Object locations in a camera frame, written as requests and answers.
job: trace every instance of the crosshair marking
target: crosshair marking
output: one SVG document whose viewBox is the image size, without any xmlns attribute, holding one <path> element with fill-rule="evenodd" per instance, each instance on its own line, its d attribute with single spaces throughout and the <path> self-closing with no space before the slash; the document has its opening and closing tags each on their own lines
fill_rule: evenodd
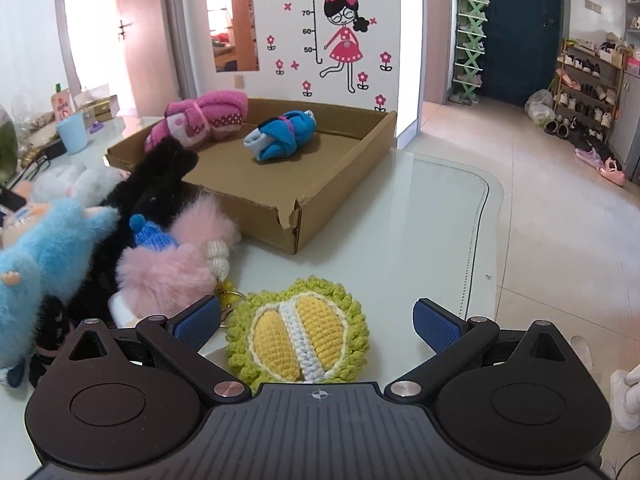
<svg viewBox="0 0 640 480">
<path fill-rule="evenodd" d="M 328 394 L 324 390 L 316 390 L 314 392 L 311 392 L 309 395 L 312 396 L 315 400 L 321 401 L 321 400 L 325 400 L 331 394 Z"/>
</svg>

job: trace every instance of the black plush toy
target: black plush toy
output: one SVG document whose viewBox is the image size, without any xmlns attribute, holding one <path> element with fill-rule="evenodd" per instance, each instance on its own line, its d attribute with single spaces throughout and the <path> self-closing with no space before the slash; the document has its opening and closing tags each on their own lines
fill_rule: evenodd
<svg viewBox="0 0 640 480">
<path fill-rule="evenodd" d="M 119 183 L 101 206 L 120 212 L 116 231 L 94 249 L 87 280 L 69 304 L 69 317 L 77 323 L 97 317 L 113 326 L 108 300 L 118 290 L 115 267 L 122 251 L 133 243 L 129 218 L 136 213 L 168 228 L 178 215 L 186 197 L 182 178 L 195 168 L 198 155 L 185 150 L 178 140 L 165 137 L 140 162 L 127 180 Z"/>
<path fill-rule="evenodd" d="M 118 225 L 109 238 L 95 247 L 91 270 L 68 308 L 52 297 L 42 303 L 40 326 L 35 337 L 36 351 L 31 357 L 29 372 L 29 381 L 34 387 L 52 363 L 72 324 L 97 317 L 113 326 L 108 301 L 118 291 L 116 263 L 122 251 L 133 243 L 129 218 L 140 213 L 162 228 L 168 228 L 187 199 L 182 190 L 182 178 L 197 163 L 196 153 L 185 150 L 173 137 L 165 137 L 136 166 L 129 178 L 119 183 L 100 203 L 118 209 Z"/>
</svg>

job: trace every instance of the silver screw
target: silver screw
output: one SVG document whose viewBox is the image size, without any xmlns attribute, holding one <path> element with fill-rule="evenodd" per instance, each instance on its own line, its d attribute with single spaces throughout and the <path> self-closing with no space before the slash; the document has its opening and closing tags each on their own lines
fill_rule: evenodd
<svg viewBox="0 0 640 480">
<path fill-rule="evenodd" d="M 244 393 L 244 386 L 238 381 L 223 381 L 213 387 L 213 391 L 220 397 L 237 397 Z"/>
<path fill-rule="evenodd" d="M 398 397 L 415 397 L 422 391 L 422 387 L 413 381 L 397 381 L 391 385 L 391 393 Z"/>
</svg>

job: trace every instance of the cartoon girl sticker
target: cartoon girl sticker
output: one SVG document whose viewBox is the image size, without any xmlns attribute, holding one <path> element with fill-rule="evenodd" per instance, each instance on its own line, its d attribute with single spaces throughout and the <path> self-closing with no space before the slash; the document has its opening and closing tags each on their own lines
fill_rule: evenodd
<svg viewBox="0 0 640 480">
<path fill-rule="evenodd" d="M 369 20 L 358 16 L 358 0 L 324 0 L 324 15 L 329 22 L 339 25 L 340 29 L 324 46 L 327 50 L 329 46 L 339 37 L 340 41 L 334 46 L 329 57 L 338 63 L 329 66 L 320 72 L 320 77 L 324 77 L 331 72 L 341 72 L 347 67 L 347 89 L 355 94 L 353 87 L 353 63 L 362 59 L 360 43 L 355 32 L 366 32 L 369 28 Z M 353 30 L 347 25 L 353 23 Z"/>
</svg>

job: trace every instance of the green shoe rack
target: green shoe rack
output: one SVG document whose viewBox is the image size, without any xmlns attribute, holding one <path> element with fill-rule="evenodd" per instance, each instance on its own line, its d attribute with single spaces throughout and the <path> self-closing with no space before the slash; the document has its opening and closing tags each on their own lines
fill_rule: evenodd
<svg viewBox="0 0 640 480">
<path fill-rule="evenodd" d="M 476 102 L 476 88 L 482 86 L 482 68 L 478 59 L 484 54 L 482 40 L 486 38 L 482 24 L 487 21 L 483 9 L 489 0 L 458 0 L 458 40 L 453 82 L 462 87 L 453 101 Z"/>
</svg>

